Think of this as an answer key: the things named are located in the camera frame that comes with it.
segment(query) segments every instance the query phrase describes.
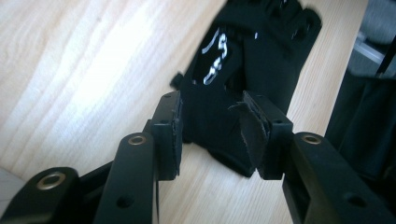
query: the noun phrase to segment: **wooden table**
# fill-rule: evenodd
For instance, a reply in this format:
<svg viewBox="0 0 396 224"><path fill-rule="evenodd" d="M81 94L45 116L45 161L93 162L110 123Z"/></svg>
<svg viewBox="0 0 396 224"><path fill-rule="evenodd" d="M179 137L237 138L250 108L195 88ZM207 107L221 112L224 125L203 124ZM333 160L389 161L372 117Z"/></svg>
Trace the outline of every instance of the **wooden table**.
<svg viewBox="0 0 396 224"><path fill-rule="evenodd" d="M81 175L141 132L184 72L222 1L0 3L0 166L27 180L53 166ZM289 118L324 134L367 0L303 0L323 27ZM160 185L162 223L290 223L281 181L244 178L196 145Z"/></svg>

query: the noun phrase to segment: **hole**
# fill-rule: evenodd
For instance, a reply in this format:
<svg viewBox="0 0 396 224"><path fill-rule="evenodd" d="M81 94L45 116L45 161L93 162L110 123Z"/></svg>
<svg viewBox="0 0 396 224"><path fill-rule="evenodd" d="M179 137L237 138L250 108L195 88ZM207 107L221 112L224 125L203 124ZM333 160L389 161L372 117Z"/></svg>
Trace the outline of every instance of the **hole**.
<svg viewBox="0 0 396 224"><path fill-rule="evenodd" d="M355 193L347 193L345 195L345 199L348 203L357 206L357 207L366 207L367 203L363 200L362 197L358 196Z"/></svg>
<svg viewBox="0 0 396 224"><path fill-rule="evenodd" d="M303 140L306 143L312 144L312 145L319 145L321 143L321 140L314 135L306 134L303 136Z"/></svg>
<svg viewBox="0 0 396 224"><path fill-rule="evenodd" d="M64 180L66 179L66 175L60 172L54 172L49 175L44 176L37 183L37 188L41 190L54 189L60 186Z"/></svg>
<svg viewBox="0 0 396 224"><path fill-rule="evenodd" d="M145 136L134 136L128 140L128 143L134 146L142 145L146 142Z"/></svg>
<svg viewBox="0 0 396 224"><path fill-rule="evenodd" d="M117 200L117 206L119 208L127 208L130 207L134 203L134 197L131 195L124 195L119 197Z"/></svg>
<svg viewBox="0 0 396 224"><path fill-rule="evenodd" d="M57 175L54 176L49 176L48 178L44 179L44 184L45 185L51 185L51 184L55 184L56 182L58 182L61 178Z"/></svg>

